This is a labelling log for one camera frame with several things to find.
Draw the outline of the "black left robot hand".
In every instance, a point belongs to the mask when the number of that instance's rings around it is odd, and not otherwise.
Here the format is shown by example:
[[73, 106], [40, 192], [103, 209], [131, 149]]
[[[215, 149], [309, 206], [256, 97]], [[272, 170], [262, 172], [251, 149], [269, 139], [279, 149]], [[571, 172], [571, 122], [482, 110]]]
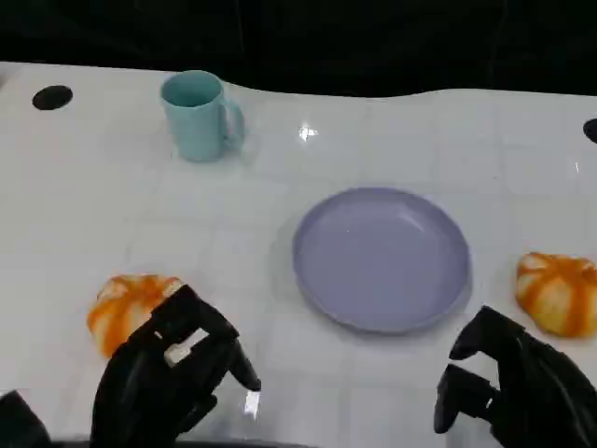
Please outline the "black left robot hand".
[[183, 285], [109, 359], [95, 394], [92, 447], [172, 447], [216, 404], [231, 374], [258, 392], [261, 381], [239, 333]]

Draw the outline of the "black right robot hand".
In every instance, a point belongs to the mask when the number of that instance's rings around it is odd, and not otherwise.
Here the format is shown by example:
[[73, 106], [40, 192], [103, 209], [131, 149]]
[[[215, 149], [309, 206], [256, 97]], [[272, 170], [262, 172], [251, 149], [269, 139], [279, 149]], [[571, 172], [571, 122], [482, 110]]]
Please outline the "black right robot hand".
[[[456, 365], [481, 352], [497, 363], [499, 386]], [[434, 430], [459, 414], [491, 426], [503, 447], [593, 447], [596, 389], [575, 362], [489, 306], [482, 306], [451, 348], [437, 385]]]

